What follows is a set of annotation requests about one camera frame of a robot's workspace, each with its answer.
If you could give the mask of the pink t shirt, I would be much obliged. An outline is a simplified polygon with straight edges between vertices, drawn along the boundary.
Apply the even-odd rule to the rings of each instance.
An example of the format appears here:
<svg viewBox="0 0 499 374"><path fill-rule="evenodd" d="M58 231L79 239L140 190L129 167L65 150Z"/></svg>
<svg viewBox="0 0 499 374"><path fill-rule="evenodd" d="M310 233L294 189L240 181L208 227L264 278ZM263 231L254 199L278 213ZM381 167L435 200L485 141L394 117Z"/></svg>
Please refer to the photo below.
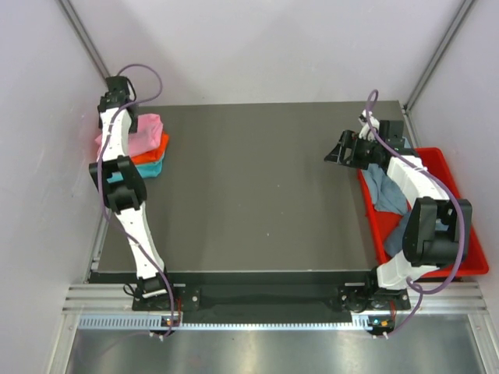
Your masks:
<svg viewBox="0 0 499 374"><path fill-rule="evenodd" d="M113 114L105 114L102 134L95 139L99 146L97 156L104 161L119 156L135 157L156 150L161 145L163 123L160 115L145 114L137 118L137 131L129 133L132 120L125 111L112 121Z"/></svg>

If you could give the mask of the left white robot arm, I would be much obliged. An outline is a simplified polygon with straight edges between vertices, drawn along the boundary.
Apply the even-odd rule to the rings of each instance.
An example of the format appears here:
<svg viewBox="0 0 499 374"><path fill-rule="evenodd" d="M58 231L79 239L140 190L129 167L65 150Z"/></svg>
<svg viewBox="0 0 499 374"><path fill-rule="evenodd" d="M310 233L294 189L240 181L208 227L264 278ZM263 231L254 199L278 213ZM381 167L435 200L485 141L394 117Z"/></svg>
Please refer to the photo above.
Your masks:
<svg viewBox="0 0 499 374"><path fill-rule="evenodd" d="M129 154L129 134L138 129L136 94L129 78L109 76L97 106L101 145L89 173L104 208L126 237L136 264L134 298L172 307L176 289L168 283L165 263L157 252L147 221L147 188Z"/></svg>

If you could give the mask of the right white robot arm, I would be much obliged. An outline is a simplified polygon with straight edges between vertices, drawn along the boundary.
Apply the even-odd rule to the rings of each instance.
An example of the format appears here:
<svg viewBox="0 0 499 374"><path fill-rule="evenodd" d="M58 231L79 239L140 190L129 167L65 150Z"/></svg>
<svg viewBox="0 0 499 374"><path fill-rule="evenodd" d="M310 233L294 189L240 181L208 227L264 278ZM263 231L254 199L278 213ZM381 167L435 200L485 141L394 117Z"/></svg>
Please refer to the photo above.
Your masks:
<svg viewBox="0 0 499 374"><path fill-rule="evenodd" d="M421 149L412 148L399 121L361 115L360 132L345 130L325 161L358 171L380 263L362 287L341 288L356 311L396 304L408 309L407 290L429 273L458 272L469 251L472 205L434 176Z"/></svg>

